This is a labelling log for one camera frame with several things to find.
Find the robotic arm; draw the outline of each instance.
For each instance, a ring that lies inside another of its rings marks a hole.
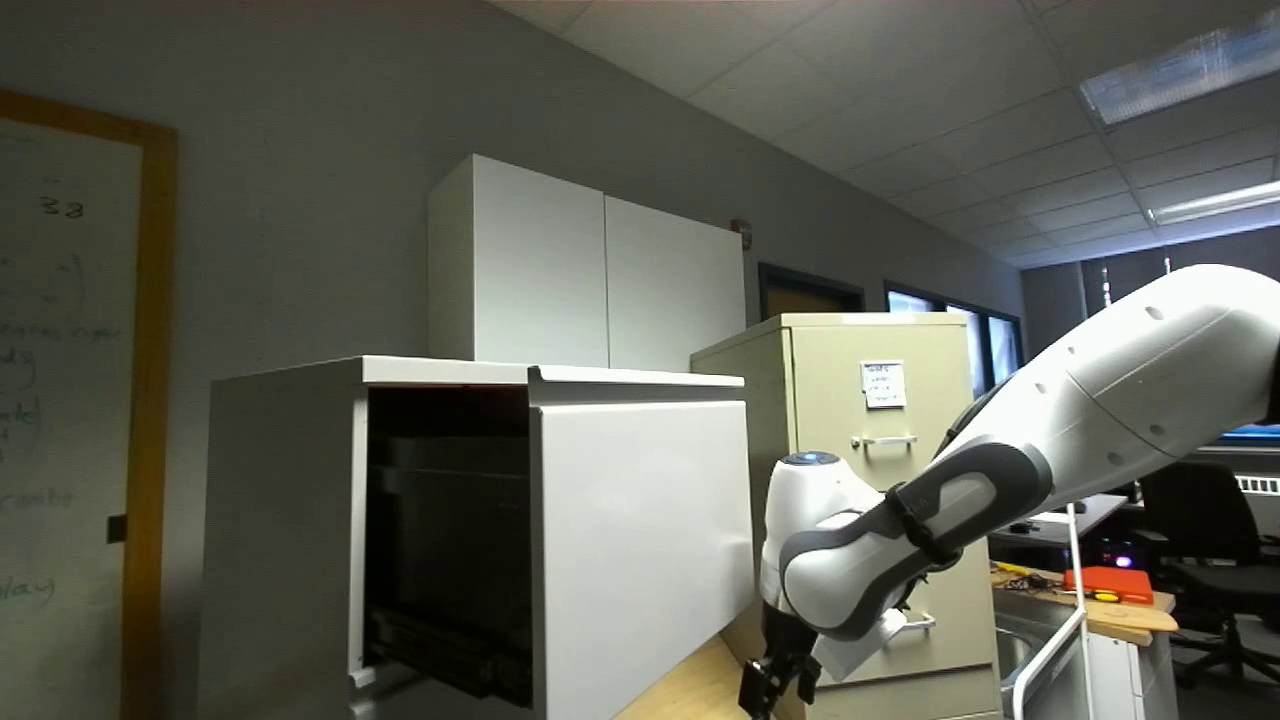
[[[1182,268],[1073,328],[989,397],[946,451],[883,496],[824,451],[775,463],[766,547],[766,656],[741,706],[768,717],[822,665],[848,677],[892,604],[966,543],[1035,507],[1148,477],[1223,429],[1280,419],[1280,282]]]

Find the wall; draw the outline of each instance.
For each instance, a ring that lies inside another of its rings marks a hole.
[[[0,15],[0,84],[179,131],[169,717],[194,717],[207,385],[423,353],[427,189],[468,153],[746,217],[758,259],[798,273],[1021,311],[1012,268],[474,0],[0,0]]]

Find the open cabinet door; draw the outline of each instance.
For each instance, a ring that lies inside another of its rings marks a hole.
[[[536,717],[618,717],[751,594],[741,380],[533,373]]]

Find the fluorescent light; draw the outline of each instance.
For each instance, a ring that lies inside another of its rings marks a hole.
[[[1221,26],[1141,64],[1079,84],[1106,123],[1186,102],[1255,77],[1280,72],[1280,10],[1244,26]]]
[[[1148,220],[1154,222],[1186,222],[1186,220],[1223,217],[1223,210],[1244,210],[1244,207],[1263,207],[1263,203],[1280,203],[1280,179],[1221,191],[1221,197],[1201,197],[1188,203],[1148,207]]]

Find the white storage cabinet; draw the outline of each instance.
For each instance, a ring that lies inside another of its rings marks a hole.
[[[683,373],[746,308],[728,227],[488,157],[434,189],[434,356]]]
[[[221,380],[202,720],[601,720],[751,601],[741,380],[359,356]]]

